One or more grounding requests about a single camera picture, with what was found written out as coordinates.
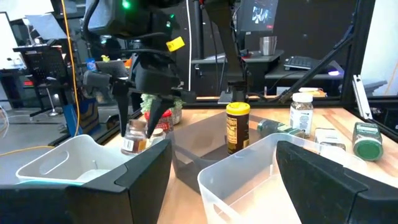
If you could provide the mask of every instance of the keyboard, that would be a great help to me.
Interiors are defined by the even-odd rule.
[[[315,66],[317,66],[319,60],[310,58],[310,57],[303,57],[303,56],[291,56],[285,60],[284,66],[286,70],[290,68],[299,68],[299,69],[306,69],[309,70]]]

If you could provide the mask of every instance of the wooden table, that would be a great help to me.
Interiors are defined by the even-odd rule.
[[[183,110],[183,117],[175,129],[222,113],[225,110]],[[273,119],[285,124],[289,123],[289,109],[255,109],[251,114]],[[355,122],[361,121],[348,111],[341,108],[315,109],[312,122],[312,135],[315,128],[335,128],[341,133],[347,152],[353,153],[351,138]],[[120,146],[122,137],[116,136],[107,146]],[[367,162],[366,175],[398,187],[398,145],[391,139],[383,136],[384,155],[380,161]],[[167,186],[162,210],[158,223],[206,223],[206,214],[201,196],[175,177],[171,168],[169,185]]]

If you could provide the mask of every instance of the metal post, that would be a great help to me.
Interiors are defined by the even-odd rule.
[[[205,58],[205,48],[203,46],[203,16],[199,0],[193,1],[193,8],[195,10],[195,28],[197,30],[197,57],[198,59],[203,59]]]
[[[376,0],[358,0],[358,10],[354,18],[353,42],[348,53],[347,68],[341,92],[341,102],[344,106],[355,104],[353,75],[361,74],[375,3]]]

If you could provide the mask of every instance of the wall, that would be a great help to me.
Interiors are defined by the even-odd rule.
[[[398,1],[377,0],[362,67],[363,78],[384,79],[390,84],[374,95],[397,95],[398,79]]]

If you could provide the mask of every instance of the monitor screen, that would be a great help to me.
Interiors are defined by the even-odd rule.
[[[242,0],[238,13],[241,32],[272,32],[278,0]]]

